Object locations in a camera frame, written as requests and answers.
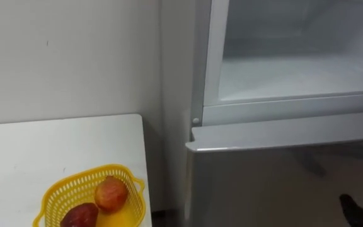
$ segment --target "yellow basket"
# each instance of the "yellow basket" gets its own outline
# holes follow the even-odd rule
[[[51,186],[44,194],[42,209],[33,221],[33,227],[59,227],[62,218],[71,208],[84,202],[95,202],[95,188],[108,175],[122,180],[129,195],[119,212],[109,215],[99,212],[96,227],[139,226],[146,210],[142,195],[144,181],[135,178],[125,166],[105,165],[67,177]],[[139,191],[134,182],[139,184]]]

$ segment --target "refrigerator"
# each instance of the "refrigerator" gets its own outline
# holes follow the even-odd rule
[[[363,221],[363,0],[161,7],[180,226]]]

